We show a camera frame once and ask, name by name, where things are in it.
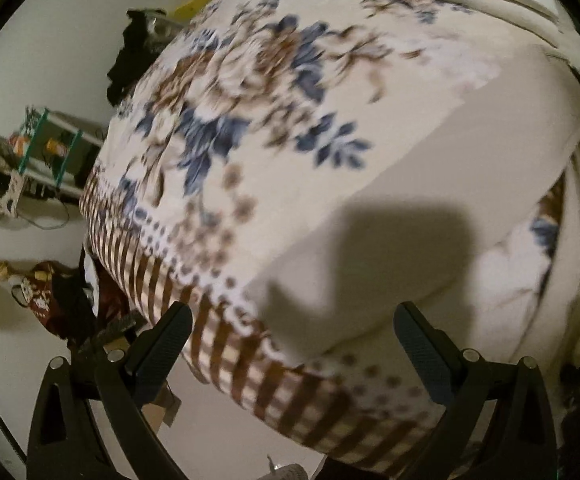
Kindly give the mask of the floral patterned bed cover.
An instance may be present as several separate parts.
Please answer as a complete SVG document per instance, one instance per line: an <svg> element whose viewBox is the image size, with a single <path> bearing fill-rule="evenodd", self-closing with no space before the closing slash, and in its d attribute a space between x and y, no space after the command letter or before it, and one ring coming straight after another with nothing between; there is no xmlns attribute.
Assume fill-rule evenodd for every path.
<svg viewBox="0 0 580 480"><path fill-rule="evenodd" d="M200 382L299 445L401 477L443 411L397 342L397 305L290 367L247 288L529 48L580 85L573 0L213 0L111 119L82 201L96 255L149 320L191 306ZM462 278L404 301L484 358L532 356L556 390L580 368L580 142Z"/></svg>

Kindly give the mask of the red patterned bag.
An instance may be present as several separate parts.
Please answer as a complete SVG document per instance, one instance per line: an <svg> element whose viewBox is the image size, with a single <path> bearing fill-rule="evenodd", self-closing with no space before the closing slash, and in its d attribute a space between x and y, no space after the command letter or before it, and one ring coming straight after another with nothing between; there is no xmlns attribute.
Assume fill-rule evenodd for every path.
<svg viewBox="0 0 580 480"><path fill-rule="evenodd" d="M79 346L95 331L96 318L78 269L44 261L18 275L12 299L30 310L49 333Z"/></svg>

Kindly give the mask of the black clothes pile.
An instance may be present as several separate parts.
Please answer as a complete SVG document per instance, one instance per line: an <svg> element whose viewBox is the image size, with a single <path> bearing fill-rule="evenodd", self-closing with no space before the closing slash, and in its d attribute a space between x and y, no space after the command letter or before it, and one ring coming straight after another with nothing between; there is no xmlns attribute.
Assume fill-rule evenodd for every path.
<svg viewBox="0 0 580 480"><path fill-rule="evenodd" d="M128 96L163 50L184 29L161 9L130 9L123 45L107 72L107 99L117 107Z"/></svg>

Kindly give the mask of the beige small garment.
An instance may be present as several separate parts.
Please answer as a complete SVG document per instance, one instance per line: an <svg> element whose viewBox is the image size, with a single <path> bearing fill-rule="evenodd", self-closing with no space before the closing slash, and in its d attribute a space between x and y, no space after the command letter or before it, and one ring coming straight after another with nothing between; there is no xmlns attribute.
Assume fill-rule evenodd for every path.
<svg viewBox="0 0 580 480"><path fill-rule="evenodd" d="M580 85L537 48L250 281L269 353L290 367L462 278L534 208L580 142Z"/></svg>

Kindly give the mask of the green frame storage rack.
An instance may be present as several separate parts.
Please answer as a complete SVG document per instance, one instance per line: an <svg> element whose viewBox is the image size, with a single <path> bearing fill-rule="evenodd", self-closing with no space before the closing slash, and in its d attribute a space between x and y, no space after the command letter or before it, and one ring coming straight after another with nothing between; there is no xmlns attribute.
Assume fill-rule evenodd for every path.
<svg viewBox="0 0 580 480"><path fill-rule="evenodd" d="M28 106L9 144L25 179L79 200L106 133L90 122L46 106Z"/></svg>

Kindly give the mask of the yellow object by bed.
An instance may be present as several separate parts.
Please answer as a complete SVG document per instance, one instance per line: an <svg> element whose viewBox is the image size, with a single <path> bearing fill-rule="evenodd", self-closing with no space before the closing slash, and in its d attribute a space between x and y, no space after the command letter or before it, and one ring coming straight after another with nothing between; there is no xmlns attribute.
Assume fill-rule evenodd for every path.
<svg viewBox="0 0 580 480"><path fill-rule="evenodd" d="M168 16L174 21L189 22L211 1L212 0L186 0L175 10L170 12Z"/></svg>

